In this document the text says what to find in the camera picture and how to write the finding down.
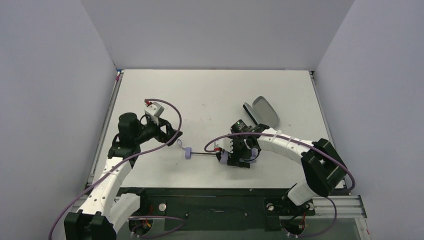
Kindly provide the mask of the lilac folding umbrella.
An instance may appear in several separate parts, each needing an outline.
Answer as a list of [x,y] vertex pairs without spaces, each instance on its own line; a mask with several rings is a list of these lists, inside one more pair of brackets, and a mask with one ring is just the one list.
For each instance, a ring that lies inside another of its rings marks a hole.
[[227,165],[227,166],[233,166],[233,167],[239,167],[239,168],[250,168],[250,165],[256,163],[256,159],[260,155],[259,150],[256,149],[256,148],[253,148],[251,150],[251,157],[250,158],[240,158],[238,161],[234,161],[234,160],[229,159],[230,154],[228,152],[225,152],[223,154],[221,154],[220,152],[218,152],[218,153],[195,152],[189,146],[184,147],[183,142],[180,139],[177,139],[176,142],[179,145],[179,147],[184,150],[184,157],[187,160],[191,159],[192,156],[202,156],[202,155],[210,156],[210,157],[214,156],[218,159],[218,162],[220,164],[224,164],[224,165]]

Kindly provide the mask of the black umbrella case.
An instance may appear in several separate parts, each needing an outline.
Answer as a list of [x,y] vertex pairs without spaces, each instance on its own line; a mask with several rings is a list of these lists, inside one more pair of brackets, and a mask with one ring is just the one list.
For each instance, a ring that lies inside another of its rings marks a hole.
[[264,96],[258,96],[252,104],[245,102],[243,109],[255,125],[264,124],[271,128],[278,128],[280,117]]

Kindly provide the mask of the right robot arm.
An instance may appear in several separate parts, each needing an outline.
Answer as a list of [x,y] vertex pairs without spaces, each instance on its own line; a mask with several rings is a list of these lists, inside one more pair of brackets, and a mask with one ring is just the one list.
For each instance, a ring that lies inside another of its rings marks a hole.
[[305,209],[312,198],[329,196],[347,174],[346,165],[327,139],[301,140],[262,123],[247,126],[242,120],[234,123],[230,131],[230,136],[221,140],[222,146],[214,144],[221,163],[249,168],[262,151],[268,151],[302,166],[304,180],[295,183],[282,197],[286,209]]

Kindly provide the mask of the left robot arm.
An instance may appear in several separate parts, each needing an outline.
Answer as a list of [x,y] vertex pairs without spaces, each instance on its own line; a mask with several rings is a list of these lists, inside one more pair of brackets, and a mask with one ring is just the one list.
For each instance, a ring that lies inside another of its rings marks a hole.
[[112,141],[100,179],[93,183],[85,202],[64,219],[68,240],[115,240],[128,218],[142,206],[143,192],[126,193],[115,200],[126,176],[142,154],[141,144],[155,139],[171,146],[183,133],[165,119],[146,116],[142,124],[137,115],[119,117],[118,134]]

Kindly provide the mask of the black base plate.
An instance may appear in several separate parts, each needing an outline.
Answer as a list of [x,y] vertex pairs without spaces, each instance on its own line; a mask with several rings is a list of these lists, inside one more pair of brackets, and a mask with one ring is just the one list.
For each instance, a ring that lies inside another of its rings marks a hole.
[[280,197],[264,196],[149,196],[130,217],[128,228],[138,235],[163,231],[280,231],[301,227],[314,216],[312,201],[290,205]]

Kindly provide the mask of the aluminium rail frame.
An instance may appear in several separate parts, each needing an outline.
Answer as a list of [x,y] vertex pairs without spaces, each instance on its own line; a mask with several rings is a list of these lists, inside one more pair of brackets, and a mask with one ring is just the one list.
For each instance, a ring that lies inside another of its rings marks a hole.
[[[171,193],[160,193],[152,192],[151,190],[145,192],[143,198],[146,200],[150,196],[264,196],[267,198],[282,198],[282,196],[272,195],[272,194],[254,194],[253,192],[248,192],[245,195],[237,194],[235,192],[230,192],[229,194],[224,193],[223,191],[218,191],[217,193],[212,193],[210,190],[206,189],[204,192],[195,193],[189,192],[184,194],[181,190]],[[115,197],[115,200],[118,201],[124,196],[124,194],[135,194],[131,192],[121,193]],[[362,200],[360,196],[353,195],[336,195],[328,197],[313,197],[309,201],[312,201],[312,207],[315,210],[315,215],[310,216],[314,219],[353,219],[353,218],[364,218],[366,216],[364,207],[362,205]]]

